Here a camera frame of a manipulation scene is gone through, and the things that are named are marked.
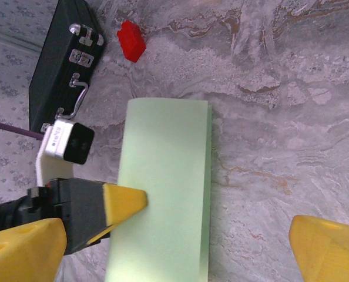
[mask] briefcase handle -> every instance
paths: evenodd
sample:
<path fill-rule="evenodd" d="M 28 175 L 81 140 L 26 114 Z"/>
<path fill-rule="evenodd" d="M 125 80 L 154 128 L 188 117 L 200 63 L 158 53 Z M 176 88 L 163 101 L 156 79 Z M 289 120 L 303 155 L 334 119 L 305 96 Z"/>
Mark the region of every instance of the briefcase handle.
<path fill-rule="evenodd" d="M 79 94 L 78 99 L 75 102 L 74 110 L 70 115 L 63 115 L 63 112 L 65 111 L 64 108 L 59 108 L 57 110 L 55 119 L 72 119 L 75 117 L 76 113 L 78 112 L 80 105 L 83 102 L 83 99 L 85 98 L 87 91 L 88 91 L 88 84 L 86 82 L 81 82 L 79 81 L 80 74 L 75 72 L 73 76 L 71 77 L 71 80 L 69 82 L 70 87 L 77 87 L 77 86 L 83 86 L 84 89 L 82 92 Z"/>

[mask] black camera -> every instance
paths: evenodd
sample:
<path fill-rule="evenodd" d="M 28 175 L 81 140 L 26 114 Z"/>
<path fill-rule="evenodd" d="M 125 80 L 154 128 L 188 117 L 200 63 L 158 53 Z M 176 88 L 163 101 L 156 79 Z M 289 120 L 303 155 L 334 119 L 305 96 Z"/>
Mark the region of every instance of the black camera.
<path fill-rule="evenodd" d="M 83 165 L 88 157 L 95 132 L 80 123 L 57 119 L 53 125 L 45 154 Z"/>

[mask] metal clasp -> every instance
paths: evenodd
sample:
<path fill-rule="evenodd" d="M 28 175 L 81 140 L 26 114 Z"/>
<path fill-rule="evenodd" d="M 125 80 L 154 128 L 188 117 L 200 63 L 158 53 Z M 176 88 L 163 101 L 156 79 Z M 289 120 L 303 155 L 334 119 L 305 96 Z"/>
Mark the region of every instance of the metal clasp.
<path fill-rule="evenodd" d="M 71 77 L 71 80 L 69 82 L 69 86 L 74 88 L 77 86 L 83 86 L 84 89 L 82 90 L 82 92 L 79 94 L 78 99 L 75 102 L 75 106 L 74 106 L 74 110 L 70 115 L 63 115 L 65 109 L 64 108 L 59 108 L 57 110 L 55 119 L 72 119 L 75 117 L 76 113 L 78 112 L 80 105 L 83 102 L 83 99 L 85 98 L 87 91 L 88 91 L 88 84 L 86 82 L 81 82 L 79 81 L 80 78 L 80 74 L 75 72 L 73 74 L 73 76 Z"/>
<path fill-rule="evenodd" d="M 77 63 L 80 66 L 85 66 L 86 68 L 89 68 L 92 65 L 94 58 L 95 58 L 94 56 L 86 52 L 73 49 L 71 51 L 69 61 L 72 63 Z"/>
<path fill-rule="evenodd" d="M 90 47 L 92 45 L 92 42 L 93 42 L 91 40 L 92 28 L 90 28 L 89 26 L 86 26 L 86 25 L 82 25 L 82 27 L 87 29 L 87 33 L 86 33 L 86 36 L 82 36 L 79 38 L 79 43 Z"/>

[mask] briefcase latch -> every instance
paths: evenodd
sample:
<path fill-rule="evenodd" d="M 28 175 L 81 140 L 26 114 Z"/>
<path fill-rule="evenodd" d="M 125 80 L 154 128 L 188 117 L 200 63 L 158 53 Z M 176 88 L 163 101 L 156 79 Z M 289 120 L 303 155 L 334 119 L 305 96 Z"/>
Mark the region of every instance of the briefcase latch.
<path fill-rule="evenodd" d="M 74 110 L 70 115 L 64 115 L 64 108 L 59 108 L 57 110 L 57 114 L 55 116 L 55 119 L 72 119 L 75 117 L 76 113 L 78 112 L 80 105 L 83 102 L 83 99 L 85 98 L 87 91 L 88 91 L 88 84 L 86 82 L 81 82 L 79 81 L 80 78 L 80 74 L 75 72 L 73 74 L 73 76 L 71 77 L 71 80 L 69 82 L 69 86 L 72 88 L 75 88 L 77 86 L 82 86 L 84 87 L 84 89 L 82 90 L 82 92 L 79 94 L 78 99 L 75 102 L 75 106 L 74 106 Z"/>
<path fill-rule="evenodd" d="M 92 65 L 93 59 L 94 56 L 78 49 L 73 49 L 69 57 L 70 62 L 77 63 L 80 66 L 85 66 L 86 68 L 89 68 Z"/>

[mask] black briefcase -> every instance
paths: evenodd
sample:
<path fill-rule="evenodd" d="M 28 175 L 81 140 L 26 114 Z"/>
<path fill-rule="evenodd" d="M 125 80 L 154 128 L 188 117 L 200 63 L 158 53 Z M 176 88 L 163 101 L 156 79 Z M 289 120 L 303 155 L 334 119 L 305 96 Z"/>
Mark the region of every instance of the black briefcase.
<path fill-rule="evenodd" d="M 59 0 L 29 85 L 29 126 L 44 132 L 56 118 L 76 115 L 104 49 L 104 38 L 84 0 Z"/>

